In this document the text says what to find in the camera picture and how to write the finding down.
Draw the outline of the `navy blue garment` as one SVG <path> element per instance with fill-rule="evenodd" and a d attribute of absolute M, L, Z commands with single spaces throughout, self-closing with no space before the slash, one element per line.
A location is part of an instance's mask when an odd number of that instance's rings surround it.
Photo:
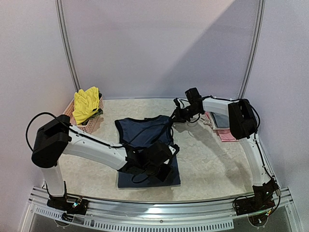
<path fill-rule="evenodd" d="M 118 188 L 152 188 L 181 184 L 177 158 L 175 156 L 169 159 L 168 146 L 176 144 L 171 117 L 127 117 L 114 123 L 119 133 L 119 142 L 128 152 L 128 163 L 118 172 Z M 162 164 L 173 168 L 164 182 L 154 176 Z"/>

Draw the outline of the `grey blue button shirt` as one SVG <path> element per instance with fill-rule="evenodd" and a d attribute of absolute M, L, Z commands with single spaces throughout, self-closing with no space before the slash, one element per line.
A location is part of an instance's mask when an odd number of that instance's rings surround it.
<path fill-rule="evenodd" d="M 210 112 L 215 126 L 218 129 L 228 129 L 229 128 L 229 118 L 226 115 Z"/>

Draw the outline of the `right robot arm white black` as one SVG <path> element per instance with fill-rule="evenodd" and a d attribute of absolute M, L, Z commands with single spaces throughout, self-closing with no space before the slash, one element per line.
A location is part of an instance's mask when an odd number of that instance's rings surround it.
<path fill-rule="evenodd" d="M 279 189 L 274 177 L 270 174 L 269 166 L 264 159 L 260 147 L 258 128 L 260 117 L 247 99 L 223 99 L 212 95 L 202 97 L 197 88 L 185 92 L 188 106 L 183 105 L 182 99 L 173 101 L 176 109 L 172 118 L 175 123 L 190 122 L 205 112 L 222 114 L 228 117 L 229 130 L 238 140 L 246 154 L 252 175 L 253 192 L 256 194 L 250 199 L 250 207 L 254 211 L 261 210 L 268 203 L 268 196 Z"/>

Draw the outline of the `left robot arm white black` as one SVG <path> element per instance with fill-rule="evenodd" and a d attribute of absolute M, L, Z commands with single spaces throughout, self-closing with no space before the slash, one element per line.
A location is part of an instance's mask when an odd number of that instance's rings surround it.
<path fill-rule="evenodd" d="M 34 144 L 29 148 L 32 162 L 41 168 L 49 195 L 62 210 L 72 205 L 58 164 L 63 154 L 92 160 L 120 173 L 155 176 L 161 181 L 171 172 L 167 162 L 172 161 L 176 149 L 170 145 L 156 142 L 149 147 L 134 148 L 129 144 L 113 144 L 71 124 L 67 115 L 52 118 L 37 130 Z"/>

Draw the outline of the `pink plastic laundry basket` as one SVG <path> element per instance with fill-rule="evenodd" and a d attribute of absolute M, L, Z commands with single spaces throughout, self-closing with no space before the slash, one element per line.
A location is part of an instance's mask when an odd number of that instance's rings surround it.
<path fill-rule="evenodd" d="M 89 110 L 86 111 L 86 114 L 83 111 L 78 110 L 78 114 L 75 113 L 75 103 L 74 99 L 70 102 L 70 104 L 67 106 L 65 111 L 63 112 L 64 115 L 67 115 L 70 118 L 70 124 L 75 125 L 80 130 L 91 134 L 94 130 L 95 124 L 98 121 L 98 117 L 90 120 L 87 125 L 83 126 L 81 125 L 81 122 L 83 122 L 86 118 L 89 117 L 89 115 L 92 115 L 94 112 L 90 112 Z"/>

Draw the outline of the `pink folded garment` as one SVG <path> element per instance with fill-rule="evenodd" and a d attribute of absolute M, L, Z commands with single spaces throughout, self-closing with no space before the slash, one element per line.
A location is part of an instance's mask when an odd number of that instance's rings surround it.
<path fill-rule="evenodd" d="M 221 142 L 238 142 L 238 140 L 231 134 L 230 129 L 217 129 L 214 120 L 211 119 L 209 112 L 205 112 L 203 123 L 209 125 L 213 132 L 220 138 Z"/>

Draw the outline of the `yellow garment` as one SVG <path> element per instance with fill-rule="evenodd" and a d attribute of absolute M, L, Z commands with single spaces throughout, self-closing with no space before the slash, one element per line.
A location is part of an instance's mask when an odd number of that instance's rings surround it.
<path fill-rule="evenodd" d="M 83 111 L 86 114 L 86 111 L 89 110 L 92 112 L 93 108 L 98 106 L 98 87 L 91 87 L 84 91 L 80 89 L 78 92 L 74 93 L 74 103 L 75 103 L 75 113 L 78 114 L 78 110 Z"/>

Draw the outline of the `aluminium front rail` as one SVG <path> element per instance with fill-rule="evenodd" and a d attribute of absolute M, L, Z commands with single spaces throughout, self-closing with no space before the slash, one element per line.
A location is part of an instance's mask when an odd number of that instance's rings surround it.
<path fill-rule="evenodd" d="M 135 203 L 89 198 L 85 215 L 72 221 L 47 206 L 48 194 L 33 188 L 22 226 L 24 232 L 299 232 L 294 202 L 287 188 L 266 221 L 237 215 L 233 199 L 189 203 Z"/>

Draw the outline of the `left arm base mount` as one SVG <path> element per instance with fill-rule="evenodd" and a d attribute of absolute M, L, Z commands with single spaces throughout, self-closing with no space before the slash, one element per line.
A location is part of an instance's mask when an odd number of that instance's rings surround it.
<path fill-rule="evenodd" d="M 84 199 L 83 197 L 73 197 L 69 198 L 67 195 L 66 182 L 64 183 L 64 195 L 61 197 L 52 196 L 48 189 L 47 192 L 49 194 L 49 199 L 47 201 L 47 206 L 65 211 L 67 214 L 78 214 L 78 215 L 86 215 L 89 205 L 89 200 Z"/>

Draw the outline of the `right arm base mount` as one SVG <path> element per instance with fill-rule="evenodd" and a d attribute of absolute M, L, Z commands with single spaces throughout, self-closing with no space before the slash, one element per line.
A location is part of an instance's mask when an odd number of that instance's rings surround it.
<path fill-rule="evenodd" d="M 237 216 L 269 209 L 266 213 L 268 217 L 281 203 L 281 190 L 276 182 L 269 181 L 262 186 L 253 185 L 253 193 L 252 197 L 239 196 L 233 200 L 232 207 Z"/>

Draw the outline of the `right aluminium corner post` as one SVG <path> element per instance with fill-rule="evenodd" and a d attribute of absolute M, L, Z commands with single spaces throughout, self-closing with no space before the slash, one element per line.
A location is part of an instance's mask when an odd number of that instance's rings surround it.
<path fill-rule="evenodd" d="M 249 54 L 249 58 L 248 58 L 247 66 L 246 66 L 245 75 L 244 75 L 244 78 L 243 78 L 243 81 L 242 81 L 242 84 L 239 90 L 238 98 L 244 98 L 245 92 L 246 92 L 246 89 L 249 83 L 249 78 L 252 72 L 253 63 L 254 63 L 256 51 L 258 48 L 258 42 L 260 38 L 261 27 L 263 23 L 263 16 L 264 16 L 264 11 L 265 11 L 265 3 L 266 3 L 265 0 L 258 1 L 258 10 L 256 14 L 250 54 Z"/>

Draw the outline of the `aluminium corner post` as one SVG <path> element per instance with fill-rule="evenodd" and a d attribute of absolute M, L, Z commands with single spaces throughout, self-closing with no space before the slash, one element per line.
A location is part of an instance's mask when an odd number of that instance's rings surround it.
<path fill-rule="evenodd" d="M 66 21 L 65 21 L 65 14 L 64 14 L 64 7 L 63 7 L 63 1 L 62 0 L 55 0 L 56 4 L 56 13 L 58 18 L 58 24 L 60 29 L 60 36 L 63 43 L 63 49 L 66 56 L 70 76 L 72 78 L 73 86 L 75 88 L 75 91 L 78 91 L 80 89 L 80 82 L 78 79 L 77 71 L 75 69 L 73 56 L 71 52 L 70 42 L 69 42 L 69 36 L 67 32 L 66 27 Z"/>
<path fill-rule="evenodd" d="M 263 23 L 263 16 L 264 16 L 264 11 L 265 11 L 265 3 L 266 3 L 265 0 L 258 1 L 258 10 L 256 14 L 250 54 L 249 54 L 249 58 L 248 58 L 247 66 L 246 66 L 245 75 L 244 75 L 244 78 L 243 78 L 243 81 L 242 81 L 242 84 L 239 90 L 238 98 L 244 98 L 245 92 L 246 92 L 246 89 L 249 83 L 249 78 L 252 72 L 253 63 L 254 63 L 256 51 L 258 48 L 258 42 L 260 38 L 261 27 Z"/>

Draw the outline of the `left aluminium corner post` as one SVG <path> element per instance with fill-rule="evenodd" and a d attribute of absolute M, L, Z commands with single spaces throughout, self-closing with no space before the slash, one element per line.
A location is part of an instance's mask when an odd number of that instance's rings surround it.
<path fill-rule="evenodd" d="M 66 21 L 65 21 L 65 14 L 64 14 L 64 7 L 63 7 L 63 1 L 62 0 L 55 0 L 56 4 L 56 13 L 58 18 L 58 24 L 60 29 L 60 36 L 63 43 L 63 49 L 66 56 L 70 76 L 72 78 L 73 86 L 75 88 L 75 91 L 78 91 L 80 89 L 80 82 L 78 79 L 77 71 L 75 69 L 73 56 L 71 52 L 70 42 L 69 42 L 69 36 L 67 32 L 66 27 Z"/>

